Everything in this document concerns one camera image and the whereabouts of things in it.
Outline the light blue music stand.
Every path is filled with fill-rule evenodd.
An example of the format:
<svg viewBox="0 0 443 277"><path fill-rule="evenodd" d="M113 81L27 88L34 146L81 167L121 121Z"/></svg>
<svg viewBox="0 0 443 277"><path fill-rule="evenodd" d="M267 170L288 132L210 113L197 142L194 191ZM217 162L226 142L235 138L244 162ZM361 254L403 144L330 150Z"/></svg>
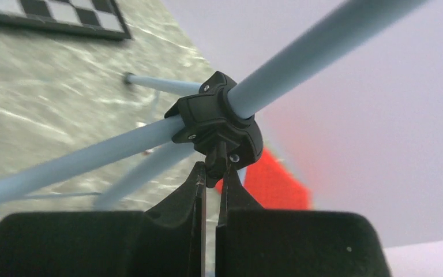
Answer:
<svg viewBox="0 0 443 277"><path fill-rule="evenodd" d="M422 5L347 1L240 83L221 72L202 84L127 74L130 84L179 99L160 121L0 179L0 204L33 199L36 190L148 149L154 150L148 159L96 196L95 209L110 209L193 152L206 157L204 186L227 182L262 154L263 139L254 119L258 111Z"/></svg>

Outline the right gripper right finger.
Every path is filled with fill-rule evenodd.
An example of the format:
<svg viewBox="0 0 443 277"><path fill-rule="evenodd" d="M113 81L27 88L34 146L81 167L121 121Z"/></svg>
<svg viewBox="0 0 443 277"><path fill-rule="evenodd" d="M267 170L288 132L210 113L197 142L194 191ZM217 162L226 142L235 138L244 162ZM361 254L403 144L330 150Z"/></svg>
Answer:
<svg viewBox="0 0 443 277"><path fill-rule="evenodd" d="M216 228L216 276L390 276L362 215L262 207L229 167Z"/></svg>

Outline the red sheet music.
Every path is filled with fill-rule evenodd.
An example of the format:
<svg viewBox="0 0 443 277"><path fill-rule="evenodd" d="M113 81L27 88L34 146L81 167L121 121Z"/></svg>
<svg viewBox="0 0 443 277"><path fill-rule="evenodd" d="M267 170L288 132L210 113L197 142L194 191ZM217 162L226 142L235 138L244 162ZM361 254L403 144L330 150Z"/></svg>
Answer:
<svg viewBox="0 0 443 277"><path fill-rule="evenodd" d="M292 211L311 208L310 191L267 148L259 161L246 170L243 186L263 208Z"/></svg>

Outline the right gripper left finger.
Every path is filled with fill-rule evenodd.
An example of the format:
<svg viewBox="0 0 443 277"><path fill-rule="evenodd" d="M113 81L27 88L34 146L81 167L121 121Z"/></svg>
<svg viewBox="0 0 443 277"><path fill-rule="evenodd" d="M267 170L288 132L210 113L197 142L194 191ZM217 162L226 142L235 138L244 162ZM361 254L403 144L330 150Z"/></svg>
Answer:
<svg viewBox="0 0 443 277"><path fill-rule="evenodd" d="M23 212L0 221L0 276L204 276L206 173L147 211Z"/></svg>

